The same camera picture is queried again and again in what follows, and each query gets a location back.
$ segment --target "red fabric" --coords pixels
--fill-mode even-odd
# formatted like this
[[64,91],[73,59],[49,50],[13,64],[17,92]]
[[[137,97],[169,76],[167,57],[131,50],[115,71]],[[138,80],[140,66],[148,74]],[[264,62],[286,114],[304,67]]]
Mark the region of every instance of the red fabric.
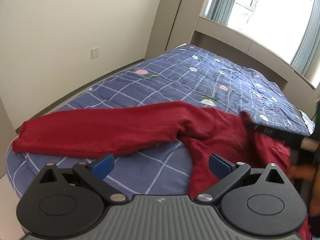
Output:
[[262,134],[247,132],[250,117],[199,108],[181,101],[117,109],[78,109],[41,116],[23,123],[13,142],[15,152],[98,158],[115,157],[175,139],[188,148],[193,161],[189,194],[195,197],[219,180],[209,170],[217,153],[252,167],[277,163],[288,167],[289,149]]

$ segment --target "curtain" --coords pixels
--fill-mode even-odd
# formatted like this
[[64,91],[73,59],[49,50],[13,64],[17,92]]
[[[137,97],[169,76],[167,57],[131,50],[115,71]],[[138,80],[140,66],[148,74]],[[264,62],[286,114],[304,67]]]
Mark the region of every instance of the curtain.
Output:
[[320,41],[320,0],[314,0],[306,31],[290,65],[305,75]]
[[235,1],[236,0],[213,0],[208,13],[208,18],[226,26]]

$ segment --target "wall outlet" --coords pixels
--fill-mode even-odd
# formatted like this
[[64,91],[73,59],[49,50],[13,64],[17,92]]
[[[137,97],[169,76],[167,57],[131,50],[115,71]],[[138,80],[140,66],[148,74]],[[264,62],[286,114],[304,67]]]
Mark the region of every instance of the wall outlet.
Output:
[[99,47],[91,49],[91,58],[99,56]]

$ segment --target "metal pin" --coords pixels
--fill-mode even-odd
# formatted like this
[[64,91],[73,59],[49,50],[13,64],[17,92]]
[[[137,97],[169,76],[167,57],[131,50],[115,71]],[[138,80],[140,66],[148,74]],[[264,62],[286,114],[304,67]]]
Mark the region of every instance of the metal pin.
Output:
[[118,193],[118,194],[112,194],[110,196],[110,199],[114,202],[122,202],[122,201],[125,201],[126,200],[126,196],[121,194],[121,193]]
[[200,200],[201,202],[209,202],[213,200],[213,196],[208,193],[202,193],[197,196],[197,199]]

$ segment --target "bed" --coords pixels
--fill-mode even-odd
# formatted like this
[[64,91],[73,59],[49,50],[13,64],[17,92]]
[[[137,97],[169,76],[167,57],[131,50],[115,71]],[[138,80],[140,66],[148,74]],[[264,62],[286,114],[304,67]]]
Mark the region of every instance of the bed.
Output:
[[[256,70],[193,45],[180,46],[109,76],[57,111],[133,107],[177,100],[233,114],[244,110],[255,122],[309,135],[301,115],[275,83]],[[45,163],[54,162],[60,168],[67,168],[80,161],[92,160],[15,153],[9,146],[7,176],[21,197]],[[129,197],[186,194],[191,169],[187,149],[176,140],[117,158],[114,170],[105,181]]]

